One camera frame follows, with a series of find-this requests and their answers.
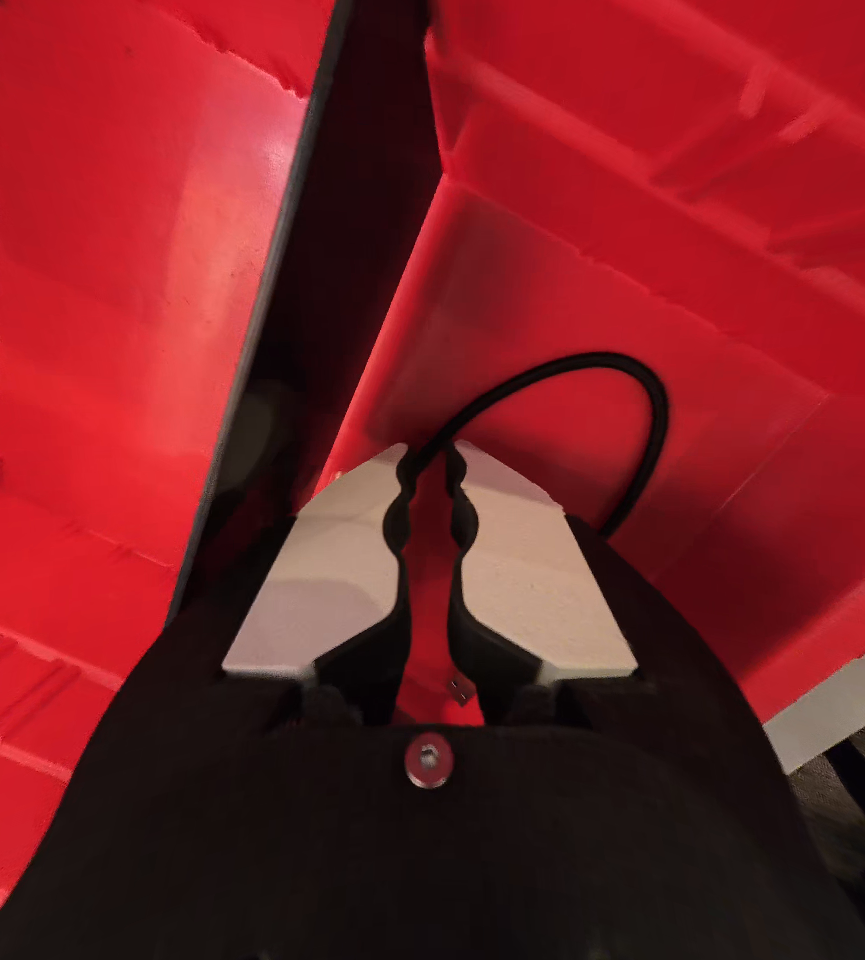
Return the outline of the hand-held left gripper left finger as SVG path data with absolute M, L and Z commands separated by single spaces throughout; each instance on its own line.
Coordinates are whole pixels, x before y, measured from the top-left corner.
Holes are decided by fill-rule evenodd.
M 390 724 L 412 651 L 415 483 L 396 443 L 316 494 L 292 520 L 222 669 L 332 687 L 365 724 Z

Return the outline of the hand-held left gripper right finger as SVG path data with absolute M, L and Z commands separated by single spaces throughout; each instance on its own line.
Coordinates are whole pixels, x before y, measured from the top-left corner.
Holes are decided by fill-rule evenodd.
M 450 657 L 484 720 L 505 722 L 525 689 L 633 677 L 636 656 L 559 502 L 466 440 L 446 468 Z

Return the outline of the smooth black cable orange plugs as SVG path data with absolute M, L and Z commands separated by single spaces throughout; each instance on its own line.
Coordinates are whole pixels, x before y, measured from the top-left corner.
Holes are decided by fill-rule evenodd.
M 596 531 L 600 538 L 609 540 L 629 518 L 653 478 L 670 425 L 670 402 L 664 383 L 650 367 L 627 354 L 602 351 L 573 354 L 534 366 L 487 390 L 458 410 L 424 445 L 407 450 L 397 467 L 402 489 L 413 497 L 421 474 L 441 453 L 447 453 L 454 446 L 455 438 L 466 426 L 490 408 L 543 381 L 587 370 L 608 370 L 633 379 L 644 391 L 650 407 L 650 425 L 639 462 L 623 494 Z M 474 618 L 465 604 L 463 561 L 474 545 L 473 535 L 480 532 L 482 525 L 468 496 L 460 495 L 459 488 L 459 470 L 448 465 L 447 493 L 453 502 L 450 534 L 460 548 L 450 583 L 447 620 L 450 657 L 458 672 L 474 685 L 485 721 L 501 723 L 519 690 L 539 685 L 540 661 L 536 655 L 514 646 L 511 639 Z

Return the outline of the red plastic bin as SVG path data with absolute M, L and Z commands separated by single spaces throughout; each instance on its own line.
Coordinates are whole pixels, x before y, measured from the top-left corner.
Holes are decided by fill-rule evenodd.
M 865 2 L 0 2 L 0 907 L 254 532 L 577 354 L 786 769 L 865 660 Z

